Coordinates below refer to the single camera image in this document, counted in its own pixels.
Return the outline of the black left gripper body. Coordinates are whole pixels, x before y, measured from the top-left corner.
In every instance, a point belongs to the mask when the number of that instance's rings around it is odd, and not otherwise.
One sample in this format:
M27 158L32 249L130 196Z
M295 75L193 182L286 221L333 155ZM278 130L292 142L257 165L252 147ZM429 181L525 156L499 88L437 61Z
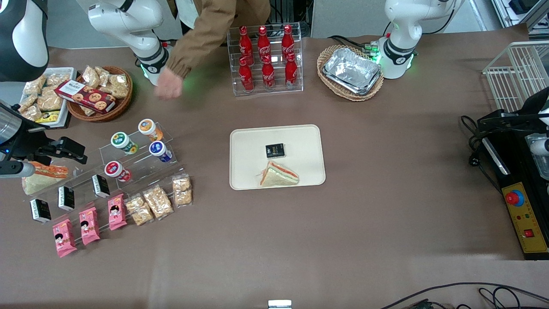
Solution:
M519 115L515 125L529 129L544 129L544 89L531 95L523 104L523 107L514 112Z

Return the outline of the bare person hand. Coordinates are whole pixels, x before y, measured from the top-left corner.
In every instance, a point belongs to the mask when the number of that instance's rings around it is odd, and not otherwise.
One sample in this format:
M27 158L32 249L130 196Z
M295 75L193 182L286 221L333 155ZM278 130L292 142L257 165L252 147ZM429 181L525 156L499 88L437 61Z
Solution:
M184 79L169 68L165 68L157 79L154 93L162 100L172 100L181 96L183 88Z

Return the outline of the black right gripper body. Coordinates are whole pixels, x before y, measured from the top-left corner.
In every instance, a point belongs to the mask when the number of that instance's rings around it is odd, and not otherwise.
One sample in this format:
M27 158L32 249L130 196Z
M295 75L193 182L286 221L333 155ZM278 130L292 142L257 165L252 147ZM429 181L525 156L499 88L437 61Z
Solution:
M9 139L9 159L25 160L28 156L46 156L56 151L55 140L47 137L48 126L23 122Z

